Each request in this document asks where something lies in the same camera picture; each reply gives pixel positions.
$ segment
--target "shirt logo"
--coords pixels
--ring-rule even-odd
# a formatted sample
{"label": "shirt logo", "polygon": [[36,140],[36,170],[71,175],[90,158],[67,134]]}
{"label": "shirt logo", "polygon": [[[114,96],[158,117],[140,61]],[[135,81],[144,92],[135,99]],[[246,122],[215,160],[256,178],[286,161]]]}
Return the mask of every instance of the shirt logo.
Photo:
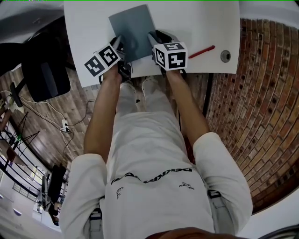
{"label": "shirt logo", "polygon": [[186,187],[189,188],[189,189],[193,189],[193,190],[194,190],[194,188],[191,187],[190,184],[187,184],[187,183],[185,183],[185,182],[182,182],[182,184],[181,184],[179,187],[184,187],[184,186],[186,186]]}
{"label": "shirt logo", "polygon": [[[192,168],[186,168],[186,169],[169,169],[169,170],[166,170],[164,171],[162,174],[159,174],[157,177],[153,178],[153,179],[150,179],[150,180],[147,180],[147,181],[144,181],[143,183],[150,183],[150,182],[155,182],[155,181],[158,181],[160,180],[162,177],[164,177],[165,175],[169,174],[170,172],[180,172],[180,171],[184,171],[184,172],[192,172]],[[132,173],[126,173],[124,176],[122,176],[121,178],[116,178],[114,180],[111,181],[111,185],[118,181],[118,180],[121,180],[123,177],[134,177],[134,178],[137,178],[138,180],[140,180],[140,178]]]}
{"label": "shirt logo", "polygon": [[119,188],[119,189],[116,191],[117,199],[118,199],[118,197],[121,195],[121,190],[123,190],[123,187]]}

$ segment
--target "black chair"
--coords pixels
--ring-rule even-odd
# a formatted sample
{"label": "black chair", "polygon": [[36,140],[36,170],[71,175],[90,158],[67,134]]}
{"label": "black chair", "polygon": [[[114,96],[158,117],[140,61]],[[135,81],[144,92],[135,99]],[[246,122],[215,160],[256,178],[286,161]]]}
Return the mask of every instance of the black chair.
{"label": "black chair", "polygon": [[27,85],[32,99],[36,102],[70,91],[66,61],[58,40],[50,34],[40,33],[23,44],[0,44],[0,52],[4,56],[0,75],[21,63],[24,79],[17,87],[14,83],[10,85],[12,96],[19,107],[22,107],[19,93],[24,85]]}

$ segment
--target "round hole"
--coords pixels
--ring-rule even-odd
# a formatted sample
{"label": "round hole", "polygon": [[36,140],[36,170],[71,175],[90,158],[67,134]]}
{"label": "round hole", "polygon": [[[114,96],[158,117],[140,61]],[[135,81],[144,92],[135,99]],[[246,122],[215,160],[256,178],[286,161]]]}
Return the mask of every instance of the round hole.
{"label": "round hole", "polygon": [[224,50],[220,55],[221,61],[227,63],[230,60],[230,52],[228,50]]}

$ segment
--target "backpack strap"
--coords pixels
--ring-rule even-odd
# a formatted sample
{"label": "backpack strap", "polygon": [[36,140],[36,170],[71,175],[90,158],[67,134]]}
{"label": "backpack strap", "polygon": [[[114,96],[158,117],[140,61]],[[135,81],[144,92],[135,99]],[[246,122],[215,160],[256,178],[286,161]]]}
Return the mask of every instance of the backpack strap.
{"label": "backpack strap", "polygon": [[224,198],[219,191],[207,190],[216,233],[235,234],[235,227]]}
{"label": "backpack strap", "polygon": [[100,208],[93,210],[89,216],[90,225],[89,225],[89,238],[90,239],[103,239],[103,230],[102,230],[102,211]]}

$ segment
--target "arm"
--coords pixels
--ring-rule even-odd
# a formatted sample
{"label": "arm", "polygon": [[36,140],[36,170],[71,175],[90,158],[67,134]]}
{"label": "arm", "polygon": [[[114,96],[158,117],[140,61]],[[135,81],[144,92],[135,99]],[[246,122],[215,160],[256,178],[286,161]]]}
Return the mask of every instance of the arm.
{"label": "arm", "polygon": [[84,154],[101,155],[107,162],[116,105],[120,93],[121,76],[117,72],[117,65],[104,74],[93,110],[93,116],[87,127],[84,138]]}
{"label": "arm", "polygon": [[193,146],[200,136],[210,132],[206,118],[199,111],[191,90],[179,71],[167,71],[166,75],[177,102],[187,137]]}
{"label": "arm", "polygon": [[99,207],[106,184],[107,169],[100,155],[81,155],[72,162],[67,194],[59,217],[63,238],[87,239],[86,223],[92,211]]}
{"label": "arm", "polygon": [[196,168],[212,190],[219,191],[231,214],[235,232],[240,231],[252,213],[252,201],[246,179],[220,137],[210,132],[192,93],[178,71],[167,78],[177,102],[187,137],[193,146]]}
{"label": "arm", "polygon": [[121,84],[117,65],[104,74],[93,116],[84,138],[84,155],[71,164],[67,195],[61,208],[60,228],[64,238],[85,239],[90,214],[105,195],[114,116]]}

